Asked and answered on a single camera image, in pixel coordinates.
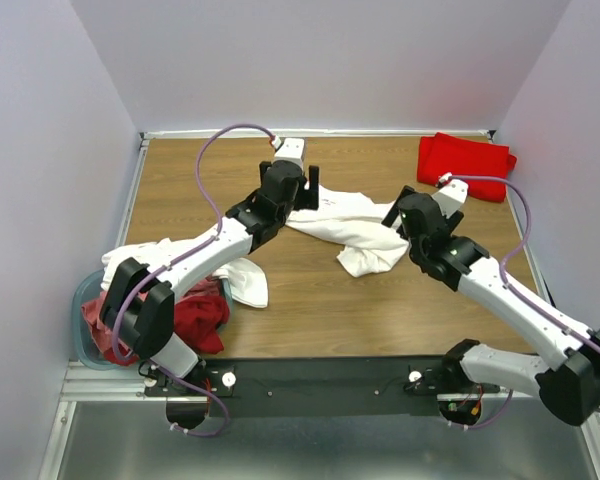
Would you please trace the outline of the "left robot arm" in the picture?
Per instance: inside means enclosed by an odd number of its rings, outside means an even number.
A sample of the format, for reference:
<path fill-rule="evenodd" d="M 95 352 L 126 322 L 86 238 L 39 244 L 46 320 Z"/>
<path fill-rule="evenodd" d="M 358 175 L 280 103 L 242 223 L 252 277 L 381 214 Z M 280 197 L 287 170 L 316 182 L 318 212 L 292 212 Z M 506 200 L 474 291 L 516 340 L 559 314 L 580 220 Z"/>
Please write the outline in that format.
<path fill-rule="evenodd" d="M 319 206 L 319 168 L 276 160 L 260 164 L 260 186 L 232 206 L 216 225 L 173 258 L 142 263 L 133 257 L 116 268 L 100 318 L 112 332 L 119 360 L 149 360 L 167 373 L 181 395 L 202 380 L 199 355 L 175 331 L 176 303 L 225 264 L 245 257 L 277 236 L 294 210 Z"/>

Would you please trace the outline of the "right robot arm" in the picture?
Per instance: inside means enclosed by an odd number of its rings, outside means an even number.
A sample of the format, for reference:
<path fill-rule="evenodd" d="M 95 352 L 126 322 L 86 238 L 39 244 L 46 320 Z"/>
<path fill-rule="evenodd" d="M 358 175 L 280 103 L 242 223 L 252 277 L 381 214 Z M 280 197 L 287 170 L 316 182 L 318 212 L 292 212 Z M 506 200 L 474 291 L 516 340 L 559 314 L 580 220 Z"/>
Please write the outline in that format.
<path fill-rule="evenodd" d="M 434 194 L 406 186 L 382 223 L 407 241 L 409 259 L 422 273 L 488 309 L 534 352 L 502 351 L 465 339 L 407 389 L 436 395 L 495 385 L 535 397 L 563 423 L 580 426 L 600 410 L 600 328 L 560 312 L 476 241 L 455 234 L 467 194 L 467 184 L 458 179 Z"/>

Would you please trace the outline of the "white printed t-shirt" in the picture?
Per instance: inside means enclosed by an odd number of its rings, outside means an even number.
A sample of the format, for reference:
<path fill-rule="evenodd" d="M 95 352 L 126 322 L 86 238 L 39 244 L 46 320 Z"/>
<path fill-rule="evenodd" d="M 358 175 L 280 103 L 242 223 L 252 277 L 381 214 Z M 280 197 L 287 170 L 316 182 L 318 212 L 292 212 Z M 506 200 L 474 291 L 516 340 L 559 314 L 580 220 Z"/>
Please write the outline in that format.
<path fill-rule="evenodd" d="M 386 273 L 408 249 L 408 242 L 392 228 L 381 224 L 389 203 L 376 203 L 361 192 L 319 188 L 316 210 L 290 214 L 286 226 L 322 241 L 341 245 L 336 256 L 354 278 Z"/>

